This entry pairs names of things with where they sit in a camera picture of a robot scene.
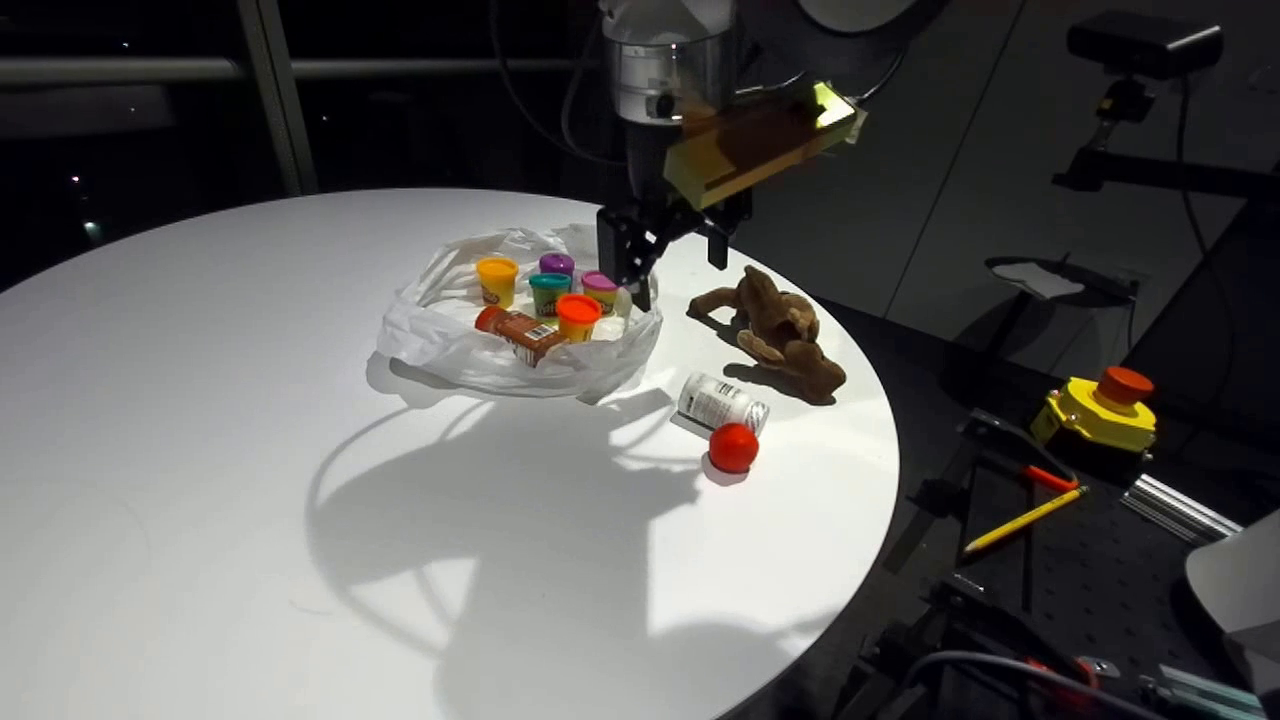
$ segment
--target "toy dinosaur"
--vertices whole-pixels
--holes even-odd
[[[735,286],[711,286],[689,298],[689,316],[711,322],[717,308],[735,308],[732,345],[762,368],[762,377],[813,404],[829,404],[843,384],[843,368],[816,345],[816,311],[805,296],[780,292],[760,266],[747,266]]]

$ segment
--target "table surface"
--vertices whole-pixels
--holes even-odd
[[[661,258],[641,384],[496,400],[370,354],[438,243],[591,224],[517,191],[342,191],[155,228],[0,296],[7,716],[717,716],[866,575],[899,488],[884,388],[771,388],[742,483],[666,404],[742,358]]]

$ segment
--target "green object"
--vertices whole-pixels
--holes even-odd
[[[528,276],[528,286],[530,286],[530,311],[537,311],[537,316],[556,316],[556,298],[558,298],[564,292],[573,292],[573,276],[530,272],[530,276]]]

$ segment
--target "brown toy animal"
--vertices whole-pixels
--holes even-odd
[[[735,308],[732,345],[785,390],[823,404],[843,384],[843,368],[816,345],[813,302],[796,292],[780,292],[760,266],[747,266],[735,286],[697,296],[689,316],[711,320],[717,308]]]

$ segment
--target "white round table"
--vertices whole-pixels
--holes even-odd
[[[517,191],[348,191],[155,228],[0,296],[3,716],[719,716],[871,568],[899,488],[884,388],[753,384],[711,483],[666,404],[742,358],[684,316],[735,285],[681,241],[641,384],[438,390],[370,354],[438,243],[591,224]]]

